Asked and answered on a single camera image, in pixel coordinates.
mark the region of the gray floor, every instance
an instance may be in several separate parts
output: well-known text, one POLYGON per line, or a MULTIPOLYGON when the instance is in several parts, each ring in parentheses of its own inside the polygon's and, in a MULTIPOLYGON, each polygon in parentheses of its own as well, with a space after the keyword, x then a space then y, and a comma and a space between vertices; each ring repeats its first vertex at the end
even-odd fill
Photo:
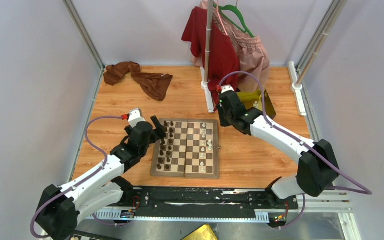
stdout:
MULTIPOLYGON (((297 213, 290 213, 293 220, 297 213)), ((94 220, 84 220, 77 230, 120 240, 181 240, 205 222, 136 221, 124 227, 110 227, 94 220)), ((262 223, 211 223, 220 240, 287 239, 287 240, 344 240, 336 213, 306 213, 291 227, 282 231, 262 223)))

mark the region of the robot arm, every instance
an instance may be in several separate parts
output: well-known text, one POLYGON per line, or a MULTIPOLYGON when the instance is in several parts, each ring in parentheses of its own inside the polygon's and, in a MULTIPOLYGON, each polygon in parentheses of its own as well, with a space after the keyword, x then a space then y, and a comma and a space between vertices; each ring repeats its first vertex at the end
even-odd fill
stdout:
POLYGON ((150 144, 160 139, 164 141, 166 137, 157 117, 153 116, 151 120, 155 129, 145 121, 139 108, 133 109, 128 115, 129 126, 125 128, 127 136, 110 152, 105 165, 102 161, 77 179, 60 187, 52 184, 43 191, 38 209, 68 191, 49 203, 35 219, 50 237, 64 240, 86 217, 108 205, 132 198, 133 186, 121 175, 140 162, 150 144))
POLYGON ((298 164, 297 174, 280 177, 266 188, 266 197, 273 207, 283 204, 284 199, 297 194, 305 193, 318 197, 339 176, 307 148, 307 146, 313 148, 338 167, 332 146, 326 140, 315 142, 304 138, 264 116, 258 109, 246 109, 230 85, 221 88, 219 99, 220 104, 217 108, 222 127, 233 126, 243 134, 262 139, 298 164))

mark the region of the chessboard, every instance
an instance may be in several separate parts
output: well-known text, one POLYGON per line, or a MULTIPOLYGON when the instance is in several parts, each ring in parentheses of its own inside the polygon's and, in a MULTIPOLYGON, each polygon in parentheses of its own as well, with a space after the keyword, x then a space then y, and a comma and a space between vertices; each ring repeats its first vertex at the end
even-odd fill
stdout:
POLYGON ((167 137, 155 143, 151 175, 219 178, 219 122, 160 118, 167 137))

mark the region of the pink garment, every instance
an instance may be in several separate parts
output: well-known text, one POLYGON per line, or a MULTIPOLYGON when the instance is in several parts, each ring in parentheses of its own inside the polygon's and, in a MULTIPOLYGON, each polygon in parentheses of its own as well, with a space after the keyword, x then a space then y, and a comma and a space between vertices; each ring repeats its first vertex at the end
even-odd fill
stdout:
MULTIPOLYGON (((208 9, 208 2, 206 0, 201 1, 199 7, 202 9, 208 9)), ((254 75, 257 79, 259 79, 260 83, 265 86, 270 74, 270 60, 260 37, 251 37, 248 33, 242 32, 229 20, 221 16, 224 28, 227 31, 225 32, 216 10, 213 9, 213 12, 215 25, 223 34, 229 36, 233 44, 233 48, 235 49, 240 61, 240 69, 254 75)), ((198 67, 203 66, 202 56, 192 56, 191 62, 198 67)), ((245 74, 238 75, 237 88, 242 92, 254 92, 257 87, 258 83, 256 83, 252 77, 245 74)))

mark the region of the white wall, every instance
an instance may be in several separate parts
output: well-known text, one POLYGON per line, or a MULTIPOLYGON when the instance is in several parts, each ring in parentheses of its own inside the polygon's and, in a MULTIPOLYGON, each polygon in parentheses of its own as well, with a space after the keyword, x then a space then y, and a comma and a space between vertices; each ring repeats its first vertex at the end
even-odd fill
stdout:
POLYGON ((0 0, 0 240, 67 181, 100 70, 61 0, 0 0))
MULTIPOLYGON (((74 0, 105 64, 190 65, 190 44, 181 41, 200 0, 74 0)), ((221 0, 220 5, 236 0, 221 0)), ((260 36, 272 65, 298 61, 331 0, 240 0, 247 27, 260 36)))
POLYGON ((350 196, 362 239, 384 239, 384 1, 348 1, 304 84, 339 167, 373 191, 350 196))

